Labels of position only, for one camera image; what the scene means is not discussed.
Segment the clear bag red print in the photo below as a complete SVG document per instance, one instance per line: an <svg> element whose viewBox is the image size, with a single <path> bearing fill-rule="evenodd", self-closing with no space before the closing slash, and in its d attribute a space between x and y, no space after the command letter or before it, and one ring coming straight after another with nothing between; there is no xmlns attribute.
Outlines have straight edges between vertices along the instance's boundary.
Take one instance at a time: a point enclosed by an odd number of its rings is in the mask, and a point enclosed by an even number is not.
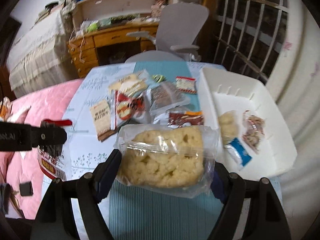
<svg viewBox="0 0 320 240"><path fill-rule="evenodd" d="M67 181L71 176L68 131L72 128L73 123L69 119L65 120L67 120L67 126L64 127L67 133L67 141L63 144L62 152L43 152L37 148L37 160L43 174L50 179L60 178L62 181Z"/></svg>

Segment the blue snack packet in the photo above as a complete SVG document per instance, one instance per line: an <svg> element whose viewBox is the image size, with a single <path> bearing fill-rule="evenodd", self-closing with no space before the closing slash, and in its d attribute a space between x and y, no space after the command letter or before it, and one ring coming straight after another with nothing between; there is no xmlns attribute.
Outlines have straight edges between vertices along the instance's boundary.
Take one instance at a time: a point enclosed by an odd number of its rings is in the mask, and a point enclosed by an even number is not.
<svg viewBox="0 0 320 240"><path fill-rule="evenodd" d="M227 143L224 148L236 162L240 170L252 160L252 157L248 154L238 138L234 138L231 142Z"/></svg>

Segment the brown shredded snack bag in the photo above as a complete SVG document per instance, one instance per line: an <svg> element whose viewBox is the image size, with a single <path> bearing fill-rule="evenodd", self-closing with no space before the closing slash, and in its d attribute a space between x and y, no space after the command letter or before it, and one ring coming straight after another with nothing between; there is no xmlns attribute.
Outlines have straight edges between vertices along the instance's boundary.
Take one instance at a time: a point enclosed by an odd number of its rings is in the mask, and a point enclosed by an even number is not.
<svg viewBox="0 0 320 240"><path fill-rule="evenodd" d="M246 129L245 133L242 135L242 139L256 154L258 154L260 143L265 137L265 120L251 114L251 111L246 110L242 115L242 122Z"/></svg>

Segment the yellow rice cracker bag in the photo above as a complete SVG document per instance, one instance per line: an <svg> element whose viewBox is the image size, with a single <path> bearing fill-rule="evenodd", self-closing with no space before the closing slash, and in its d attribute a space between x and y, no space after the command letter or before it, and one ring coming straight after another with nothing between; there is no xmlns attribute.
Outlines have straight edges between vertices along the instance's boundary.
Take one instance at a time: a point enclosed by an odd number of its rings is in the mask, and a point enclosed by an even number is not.
<svg viewBox="0 0 320 240"><path fill-rule="evenodd" d="M122 154L116 179L174 197L208 194L218 144L219 131L208 126L123 126L115 143Z"/></svg>

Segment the Calleton bread bag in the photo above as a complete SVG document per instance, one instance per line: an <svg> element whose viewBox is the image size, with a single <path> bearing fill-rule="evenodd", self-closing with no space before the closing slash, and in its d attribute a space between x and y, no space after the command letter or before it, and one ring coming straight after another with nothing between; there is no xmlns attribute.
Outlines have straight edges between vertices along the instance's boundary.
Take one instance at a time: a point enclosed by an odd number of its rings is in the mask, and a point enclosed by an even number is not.
<svg viewBox="0 0 320 240"><path fill-rule="evenodd" d="M108 91L118 91L119 93L133 97L142 91L146 90L149 86L150 75L146 70L126 75L108 86Z"/></svg>

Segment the small rice cracker bag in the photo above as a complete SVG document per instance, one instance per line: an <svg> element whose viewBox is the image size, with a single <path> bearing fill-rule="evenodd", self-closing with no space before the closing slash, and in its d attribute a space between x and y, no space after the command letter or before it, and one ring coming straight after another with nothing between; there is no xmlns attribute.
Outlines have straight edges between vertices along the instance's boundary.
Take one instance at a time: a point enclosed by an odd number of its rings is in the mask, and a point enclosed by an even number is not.
<svg viewBox="0 0 320 240"><path fill-rule="evenodd" d="M239 134L238 117L236 111L228 111L218 117L223 145L227 145Z"/></svg>

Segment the stuffed toy doll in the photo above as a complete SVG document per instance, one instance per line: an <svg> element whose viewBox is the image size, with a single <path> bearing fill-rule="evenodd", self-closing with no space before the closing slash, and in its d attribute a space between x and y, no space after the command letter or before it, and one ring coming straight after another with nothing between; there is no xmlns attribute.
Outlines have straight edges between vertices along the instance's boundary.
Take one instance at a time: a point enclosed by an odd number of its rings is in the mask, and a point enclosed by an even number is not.
<svg viewBox="0 0 320 240"><path fill-rule="evenodd" d="M12 103L8 97L4 97L1 101L1 116L0 121L7 121L7 119L11 116Z"/></svg>

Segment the small black device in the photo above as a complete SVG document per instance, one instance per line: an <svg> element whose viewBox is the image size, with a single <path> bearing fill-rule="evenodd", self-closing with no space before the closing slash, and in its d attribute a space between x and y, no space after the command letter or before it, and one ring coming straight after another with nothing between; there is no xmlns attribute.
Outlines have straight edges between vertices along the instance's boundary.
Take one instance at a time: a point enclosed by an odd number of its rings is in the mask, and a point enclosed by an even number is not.
<svg viewBox="0 0 320 240"><path fill-rule="evenodd" d="M29 197L33 195L33 185L31 181L20 183L19 192L22 197Z"/></svg>

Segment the white plastic storage bin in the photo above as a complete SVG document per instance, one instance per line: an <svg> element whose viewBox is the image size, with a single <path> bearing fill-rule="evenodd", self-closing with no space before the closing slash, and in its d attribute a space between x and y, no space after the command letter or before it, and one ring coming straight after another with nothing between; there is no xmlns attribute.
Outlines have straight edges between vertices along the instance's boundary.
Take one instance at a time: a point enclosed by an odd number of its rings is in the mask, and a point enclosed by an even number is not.
<svg viewBox="0 0 320 240"><path fill-rule="evenodd" d="M205 65L197 80L204 123L218 129L219 117L232 116L245 161L228 152L219 139L217 161L247 180L274 177L293 168L297 150L288 126L269 91L258 80Z"/></svg>

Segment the red brown snack packet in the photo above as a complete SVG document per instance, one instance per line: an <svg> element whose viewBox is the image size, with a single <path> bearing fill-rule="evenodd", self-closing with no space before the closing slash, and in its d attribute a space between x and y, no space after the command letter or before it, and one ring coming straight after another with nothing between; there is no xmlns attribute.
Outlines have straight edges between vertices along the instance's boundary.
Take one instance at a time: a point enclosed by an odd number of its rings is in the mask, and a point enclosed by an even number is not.
<svg viewBox="0 0 320 240"><path fill-rule="evenodd" d="M179 128L184 126L202 126L204 116L202 112L171 111L168 117L168 126Z"/></svg>

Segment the small red white packet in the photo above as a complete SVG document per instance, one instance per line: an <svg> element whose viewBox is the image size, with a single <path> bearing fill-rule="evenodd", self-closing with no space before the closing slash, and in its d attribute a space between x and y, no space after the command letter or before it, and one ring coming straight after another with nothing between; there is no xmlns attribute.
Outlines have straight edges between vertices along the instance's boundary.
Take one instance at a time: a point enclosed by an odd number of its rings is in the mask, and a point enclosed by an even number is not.
<svg viewBox="0 0 320 240"><path fill-rule="evenodd" d="M196 79L191 77L177 76L176 87L184 93L189 93L189 94L197 93Z"/></svg>

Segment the small green snack packet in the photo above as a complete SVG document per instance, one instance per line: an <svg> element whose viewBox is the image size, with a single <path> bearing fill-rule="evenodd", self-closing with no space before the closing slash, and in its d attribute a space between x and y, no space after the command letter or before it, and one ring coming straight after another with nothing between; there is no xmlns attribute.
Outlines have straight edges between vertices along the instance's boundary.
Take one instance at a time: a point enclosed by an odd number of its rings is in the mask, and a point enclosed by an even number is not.
<svg viewBox="0 0 320 240"><path fill-rule="evenodd" d="M163 76L163 75L160 75L160 74L157 74L157 75L153 75L152 78L154 79L154 81L156 83L160 83L160 82L163 82L166 80L166 77Z"/></svg>

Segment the white floral curtain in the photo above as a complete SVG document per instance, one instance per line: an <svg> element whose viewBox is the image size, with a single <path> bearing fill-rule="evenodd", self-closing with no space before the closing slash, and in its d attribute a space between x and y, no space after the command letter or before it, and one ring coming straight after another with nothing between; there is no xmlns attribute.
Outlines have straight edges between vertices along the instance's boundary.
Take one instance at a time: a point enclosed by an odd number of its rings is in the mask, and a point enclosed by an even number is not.
<svg viewBox="0 0 320 240"><path fill-rule="evenodd" d="M292 239L302 239L319 225L319 26L302 0L287 6L284 45L266 87L297 150L280 184Z"/></svg>

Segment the metal window grille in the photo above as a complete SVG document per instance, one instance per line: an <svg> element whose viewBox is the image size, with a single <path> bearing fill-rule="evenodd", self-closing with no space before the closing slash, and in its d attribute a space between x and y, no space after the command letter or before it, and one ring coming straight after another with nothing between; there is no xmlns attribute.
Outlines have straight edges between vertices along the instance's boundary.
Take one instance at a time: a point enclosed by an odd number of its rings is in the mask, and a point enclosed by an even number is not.
<svg viewBox="0 0 320 240"><path fill-rule="evenodd" d="M266 84L285 43L287 0L218 0L213 62Z"/></svg>

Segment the grey office chair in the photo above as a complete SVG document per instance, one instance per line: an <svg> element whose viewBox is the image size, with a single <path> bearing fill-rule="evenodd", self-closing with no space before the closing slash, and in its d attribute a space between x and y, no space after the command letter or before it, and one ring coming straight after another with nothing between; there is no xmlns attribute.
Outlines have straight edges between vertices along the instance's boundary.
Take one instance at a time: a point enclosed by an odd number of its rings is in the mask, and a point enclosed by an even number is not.
<svg viewBox="0 0 320 240"><path fill-rule="evenodd" d="M209 9L201 5L201 0L179 0L178 3L167 5L161 12L155 37L148 31L127 33L127 36L150 40L156 49L136 54L126 62L200 62L199 46L194 42L208 16Z"/></svg>

